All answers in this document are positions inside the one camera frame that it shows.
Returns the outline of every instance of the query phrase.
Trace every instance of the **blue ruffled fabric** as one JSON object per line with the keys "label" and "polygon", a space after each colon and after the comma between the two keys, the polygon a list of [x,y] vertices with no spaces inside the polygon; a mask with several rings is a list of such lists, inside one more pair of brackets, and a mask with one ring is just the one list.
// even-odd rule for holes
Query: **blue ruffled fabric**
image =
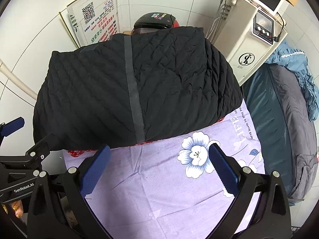
{"label": "blue ruffled fabric", "polygon": [[308,58],[303,51],[290,47],[284,40],[266,63],[285,67],[295,74],[305,97],[309,120],[316,120],[319,114],[319,90],[308,71]]}

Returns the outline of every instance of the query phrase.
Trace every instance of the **hand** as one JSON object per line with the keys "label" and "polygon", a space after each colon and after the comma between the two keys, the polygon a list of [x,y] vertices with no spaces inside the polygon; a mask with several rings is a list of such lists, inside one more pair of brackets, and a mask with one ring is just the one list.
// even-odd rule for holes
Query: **hand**
{"label": "hand", "polygon": [[[8,214],[8,210],[7,210],[6,205],[3,205],[3,204],[1,204],[1,205],[4,208],[4,210],[6,211],[6,213]],[[17,218],[20,218],[23,215],[23,206],[22,206],[21,200],[10,203],[10,206],[14,210],[14,213],[15,213]]]}

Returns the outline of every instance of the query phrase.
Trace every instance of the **qr code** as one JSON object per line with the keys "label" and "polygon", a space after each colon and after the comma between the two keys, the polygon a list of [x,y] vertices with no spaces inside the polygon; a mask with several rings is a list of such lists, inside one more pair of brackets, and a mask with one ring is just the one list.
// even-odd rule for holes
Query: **qr code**
{"label": "qr code", "polygon": [[85,20],[85,24],[87,24],[90,20],[95,17],[94,5],[93,2],[89,3],[82,9],[83,17]]}

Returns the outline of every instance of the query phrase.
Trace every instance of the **white lace trim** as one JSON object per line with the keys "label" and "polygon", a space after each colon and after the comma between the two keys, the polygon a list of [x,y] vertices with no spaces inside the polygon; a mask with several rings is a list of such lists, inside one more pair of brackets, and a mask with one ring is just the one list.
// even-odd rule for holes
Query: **white lace trim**
{"label": "white lace trim", "polygon": [[294,56],[294,55],[304,55],[305,53],[304,52],[302,52],[302,51],[297,51],[297,52],[294,52],[294,53],[292,53],[292,54],[289,54],[289,55],[282,55],[281,57],[282,58],[285,58],[285,57],[290,57],[290,56]]}

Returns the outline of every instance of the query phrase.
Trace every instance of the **blue gripper pad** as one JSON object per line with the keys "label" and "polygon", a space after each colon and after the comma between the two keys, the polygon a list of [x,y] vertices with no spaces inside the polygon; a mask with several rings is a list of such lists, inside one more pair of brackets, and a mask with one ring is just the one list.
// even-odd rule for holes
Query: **blue gripper pad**
{"label": "blue gripper pad", "polygon": [[97,151],[95,161],[91,163],[87,172],[83,175],[80,185],[80,193],[84,198],[87,194],[91,194],[101,177],[108,161],[111,157],[111,150],[109,146],[105,146],[103,149]]}
{"label": "blue gripper pad", "polygon": [[225,154],[219,152],[214,144],[212,144],[209,147],[208,156],[227,192],[236,197],[239,193],[239,177],[235,174],[234,170],[227,162]]}
{"label": "blue gripper pad", "polygon": [[24,126],[24,119],[23,117],[19,117],[15,120],[12,120],[11,122],[5,124],[1,131],[1,136],[7,137],[11,135],[12,133],[16,132],[20,128],[23,128]]}

